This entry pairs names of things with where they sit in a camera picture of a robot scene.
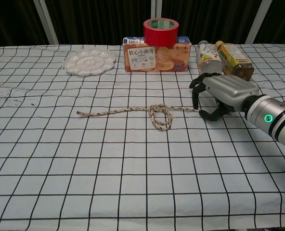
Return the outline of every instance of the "green led light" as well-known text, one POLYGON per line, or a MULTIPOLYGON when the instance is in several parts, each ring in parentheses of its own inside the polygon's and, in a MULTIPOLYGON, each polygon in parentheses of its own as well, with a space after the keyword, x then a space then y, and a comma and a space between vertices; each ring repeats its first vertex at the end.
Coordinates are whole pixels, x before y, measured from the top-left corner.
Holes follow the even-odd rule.
POLYGON ((270 114, 265 115, 264 121, 266 121, 267 123, 271 123, 273 121, 273 116, 270 114))

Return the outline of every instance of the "snack box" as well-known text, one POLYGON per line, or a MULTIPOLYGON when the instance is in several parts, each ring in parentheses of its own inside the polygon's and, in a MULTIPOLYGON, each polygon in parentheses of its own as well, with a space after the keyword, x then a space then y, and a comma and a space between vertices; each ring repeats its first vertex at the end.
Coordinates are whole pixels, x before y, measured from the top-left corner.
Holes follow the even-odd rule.
POLYGON ((191 52, 188 37, 178 37, 171 47, 150 46, 143 37, 123 38, 126 72, 186 71, 191 52))

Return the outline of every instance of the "bottle label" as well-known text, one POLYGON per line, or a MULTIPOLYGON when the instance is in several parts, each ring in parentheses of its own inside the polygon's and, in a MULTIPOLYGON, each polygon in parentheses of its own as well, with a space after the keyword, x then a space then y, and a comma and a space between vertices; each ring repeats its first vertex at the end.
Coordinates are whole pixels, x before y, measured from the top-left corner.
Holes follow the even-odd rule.
POLYGON ((229 75, 238 64, 250 64, 251 62, 232 44, 223 44, 219 49, 220 59, 224 65, 224 73, 229 75))
POLYGON ((199 52, 199 63, 198 67, 201 69, 201 66, 204 62, 209 60, 219 60, 220 56, 213 44, 200 44, 198 46, 199 52))
POLYGON ((155 47, 128 49, 131 70, 155 68, 155 47))

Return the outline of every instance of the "bottle cap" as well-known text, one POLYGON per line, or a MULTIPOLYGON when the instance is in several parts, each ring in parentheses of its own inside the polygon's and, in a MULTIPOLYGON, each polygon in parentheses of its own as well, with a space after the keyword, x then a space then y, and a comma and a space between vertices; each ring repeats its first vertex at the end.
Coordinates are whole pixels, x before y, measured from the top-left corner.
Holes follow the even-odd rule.
POLYGON ((217 41, 217 42, 215 43, 216 49, 217 49, 221 44, 223 44, 223 43, 224 43, 223 41, 217 41))

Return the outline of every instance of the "yellow label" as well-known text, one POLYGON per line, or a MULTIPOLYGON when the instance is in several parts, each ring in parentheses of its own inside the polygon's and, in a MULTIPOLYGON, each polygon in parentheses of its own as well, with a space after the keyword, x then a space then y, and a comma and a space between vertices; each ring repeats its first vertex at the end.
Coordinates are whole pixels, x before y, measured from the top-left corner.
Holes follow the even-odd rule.
POLYGON ((219 49, 220 59, 224 64, 225 74, 231 74, 233 68, 238 64, 250 64, 251 62, 232 44, 223 44, 219 49))

